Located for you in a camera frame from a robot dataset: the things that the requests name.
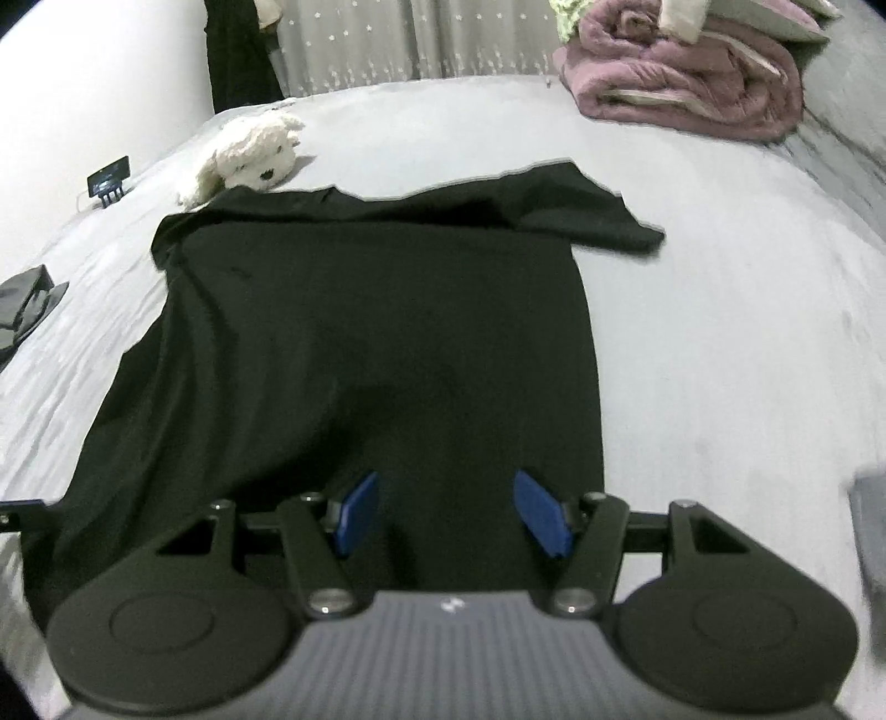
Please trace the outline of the black t-shirt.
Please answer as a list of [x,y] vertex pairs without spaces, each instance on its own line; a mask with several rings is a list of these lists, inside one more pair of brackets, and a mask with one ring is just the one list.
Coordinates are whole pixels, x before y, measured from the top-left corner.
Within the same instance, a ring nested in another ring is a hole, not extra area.
[[394,201],[234,189],[164,219],[164,309],[123,356],[55,527],[23,540],[34,621],[209,502],[270,512],[368,474],[382,506],[348,560],[359,587],[551,584],[513,477],[604,484],[572,250],[662,240],[571,163]]

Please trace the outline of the grey folded garment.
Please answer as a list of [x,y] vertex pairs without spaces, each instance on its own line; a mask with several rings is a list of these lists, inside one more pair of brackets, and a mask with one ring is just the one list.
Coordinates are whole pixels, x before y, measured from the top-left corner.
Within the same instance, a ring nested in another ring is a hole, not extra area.
[[25,339],[59,306],[68,288],[68,282],[56,284],[45,265],[21,271],[2,283],[0,369],[8,366]]

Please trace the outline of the grey cloth at right edge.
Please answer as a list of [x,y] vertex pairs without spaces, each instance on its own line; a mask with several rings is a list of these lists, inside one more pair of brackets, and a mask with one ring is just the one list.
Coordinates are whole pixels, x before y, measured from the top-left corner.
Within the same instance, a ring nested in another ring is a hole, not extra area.
[[862,576],[871,593],[884,594],[884,472],[868,472],[854,479],[850,512]]

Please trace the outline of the phone on blue stand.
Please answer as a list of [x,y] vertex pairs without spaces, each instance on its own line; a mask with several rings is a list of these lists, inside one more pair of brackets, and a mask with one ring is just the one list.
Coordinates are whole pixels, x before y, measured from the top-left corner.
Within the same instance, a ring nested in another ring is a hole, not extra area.
[[125,180],[129,177],[129,157],[120,157],[87,177],[87,197],[99,199],[103,208],[110,207],[125,195]]

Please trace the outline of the white plush dog toy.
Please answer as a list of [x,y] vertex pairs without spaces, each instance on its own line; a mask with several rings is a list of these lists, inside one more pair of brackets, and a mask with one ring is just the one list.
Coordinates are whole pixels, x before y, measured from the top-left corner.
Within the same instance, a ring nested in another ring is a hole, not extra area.
[[204,152],[194,178],[182,186],[177,204],[190,210],[226,189],[276,188],[296,169],[302,129],[299,120],[285,114],[228,121]]

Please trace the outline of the pink rolled quilt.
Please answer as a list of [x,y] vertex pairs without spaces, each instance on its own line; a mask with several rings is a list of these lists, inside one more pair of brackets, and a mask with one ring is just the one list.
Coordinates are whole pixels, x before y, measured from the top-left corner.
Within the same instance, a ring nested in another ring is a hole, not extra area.
[[772,142],[803,114],[793,55],[767,34],[712,18],[694,42],[660,29],[660,2],[596,2],[553,53],[555,72],[589,119]]

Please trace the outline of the black hanging coat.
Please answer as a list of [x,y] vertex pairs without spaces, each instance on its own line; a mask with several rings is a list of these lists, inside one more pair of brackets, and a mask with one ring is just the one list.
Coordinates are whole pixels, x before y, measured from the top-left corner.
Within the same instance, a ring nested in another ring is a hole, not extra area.
[[204,0],[207,69],[213,111],[272,104],[284,99],[249,0]]

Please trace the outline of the grey star curtain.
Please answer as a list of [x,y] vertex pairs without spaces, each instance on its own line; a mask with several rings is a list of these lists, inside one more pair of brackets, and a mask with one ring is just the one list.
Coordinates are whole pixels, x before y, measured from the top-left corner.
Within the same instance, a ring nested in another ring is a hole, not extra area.
[[476,75],[548,75],[560,45],[547,2],[296,0],[272,64],[287,96]]

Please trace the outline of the grey quilted headboard cover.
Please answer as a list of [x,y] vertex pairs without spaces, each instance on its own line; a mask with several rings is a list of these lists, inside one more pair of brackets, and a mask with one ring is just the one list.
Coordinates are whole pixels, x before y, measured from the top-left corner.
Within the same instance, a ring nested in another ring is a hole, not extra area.
[[824,44],[791,44],[803,117],[772,147],[846,204],[884,243],[884,16],[868,2],[839,2]]

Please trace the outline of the green patterned cloth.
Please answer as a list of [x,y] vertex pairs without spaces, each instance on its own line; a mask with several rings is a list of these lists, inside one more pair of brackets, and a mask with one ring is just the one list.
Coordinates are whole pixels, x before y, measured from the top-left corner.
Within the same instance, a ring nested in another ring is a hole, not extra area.
[[578,23],[595,0],[550,0],[548,4],[553,11],[557,36],[566,44],[576,35]]

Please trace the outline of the beige hanging bag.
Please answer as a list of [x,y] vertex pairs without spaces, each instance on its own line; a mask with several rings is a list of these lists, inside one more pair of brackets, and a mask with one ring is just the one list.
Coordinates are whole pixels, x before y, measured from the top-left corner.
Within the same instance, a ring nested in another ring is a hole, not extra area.
[[281,0],[254,0],[254,8],[261,33],[274,30],[284,15],[284,3]]

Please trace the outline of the cream white garment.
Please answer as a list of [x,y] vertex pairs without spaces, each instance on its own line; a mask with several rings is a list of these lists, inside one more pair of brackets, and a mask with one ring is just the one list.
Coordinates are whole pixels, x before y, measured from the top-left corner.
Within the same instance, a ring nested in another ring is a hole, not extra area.
[[710,0],[662,0],[658,28],[665,38],[695,44],[706,24]]

